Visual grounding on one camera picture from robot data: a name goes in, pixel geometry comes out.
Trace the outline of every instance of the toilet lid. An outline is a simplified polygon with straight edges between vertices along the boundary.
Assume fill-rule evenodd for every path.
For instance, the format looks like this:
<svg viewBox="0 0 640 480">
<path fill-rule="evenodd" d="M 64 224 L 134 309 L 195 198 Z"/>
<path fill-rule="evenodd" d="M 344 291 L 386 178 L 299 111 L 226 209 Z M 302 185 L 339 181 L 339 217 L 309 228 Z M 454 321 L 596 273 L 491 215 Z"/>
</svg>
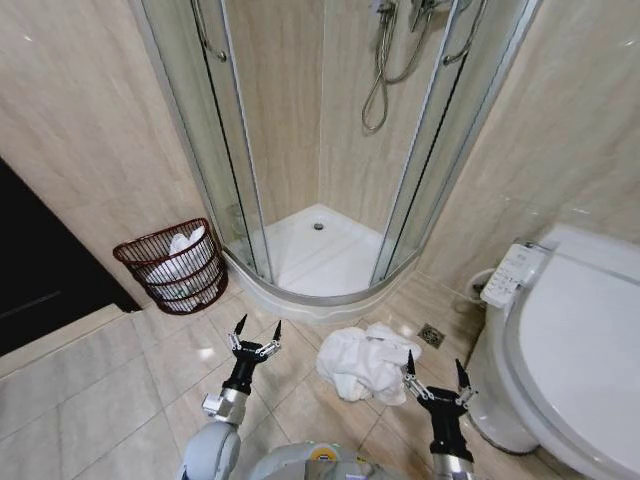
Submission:
<svg viewBox="0 0 640 480">
<path fill-rule="evenodd" d="M 594 461 L 640 473 L 640 282 L 552 255 L 517 309 L 506 348 L 536 407 Z"/>
</svg>

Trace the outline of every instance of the shower drain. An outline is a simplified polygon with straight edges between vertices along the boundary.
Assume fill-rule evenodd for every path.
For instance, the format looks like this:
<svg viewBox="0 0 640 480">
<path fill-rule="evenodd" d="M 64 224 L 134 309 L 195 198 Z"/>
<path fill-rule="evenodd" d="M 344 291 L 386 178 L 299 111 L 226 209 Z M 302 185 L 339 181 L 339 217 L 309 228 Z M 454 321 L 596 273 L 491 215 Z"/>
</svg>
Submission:
<svg viewBox="0 0 640 480">
<path fill-rule="evenodd" d="M 444 340 L 444 333 L 442 333 L 437 328 L 432 327 L 428 323 L 425 323 L 422 326 L 422 328 L 418 332 L 418 336 L 433 348 L 438 348 L 440 345 L 442 345 L 442 341 Z"/>
</svg>

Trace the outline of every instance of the toilet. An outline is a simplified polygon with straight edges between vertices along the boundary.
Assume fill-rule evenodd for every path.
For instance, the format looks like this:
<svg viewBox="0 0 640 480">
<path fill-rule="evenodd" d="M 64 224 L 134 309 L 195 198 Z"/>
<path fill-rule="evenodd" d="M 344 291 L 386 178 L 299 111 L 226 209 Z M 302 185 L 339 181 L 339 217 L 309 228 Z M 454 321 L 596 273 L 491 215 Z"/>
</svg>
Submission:
<svg viewBox="0 0 640 480">
<path fill-rule="evenodd" d="M 640 248 L 565 225 L 527 247 L 530 275 L 487 307 L 470 418 L 506 452 L 640 479 Z"/>
</svg>

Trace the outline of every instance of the bidet control panel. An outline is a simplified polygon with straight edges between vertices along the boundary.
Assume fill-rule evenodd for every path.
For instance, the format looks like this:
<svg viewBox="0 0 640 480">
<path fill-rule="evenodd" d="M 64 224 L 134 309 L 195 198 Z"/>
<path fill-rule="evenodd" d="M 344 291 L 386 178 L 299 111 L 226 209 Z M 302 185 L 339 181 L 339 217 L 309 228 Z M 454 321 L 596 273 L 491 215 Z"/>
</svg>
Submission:
<svg viewBox="0 0 640 480">
<path fill-rule="evenodd" d="M 545 254 L 540 250 L 514 243 L 491 275 L 480 298 L 489 305 L 504 308 L 513 300 L 518 285 L 530 281 L 544 259 Z"/>
</svg>

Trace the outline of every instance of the wastebasket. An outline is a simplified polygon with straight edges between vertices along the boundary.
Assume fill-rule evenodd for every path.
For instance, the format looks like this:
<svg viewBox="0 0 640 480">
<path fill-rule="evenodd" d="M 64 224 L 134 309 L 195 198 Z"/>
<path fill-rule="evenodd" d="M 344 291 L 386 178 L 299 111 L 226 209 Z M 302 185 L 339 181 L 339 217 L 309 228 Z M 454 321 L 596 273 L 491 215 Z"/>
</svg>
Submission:
<svg viewBox="0 0 640 480">
<path fill-rule="evenodd" d="M 172 254 L 180 241 L 185 244 L 189 239 L 188 247 Z M 127 267 L 160 310 L 174 315 L 208 307 L 220 298 L 229 282 L 224 258 L 204 218 L 122 243 L 113 249 L 113 256 Z"/>
</svg>

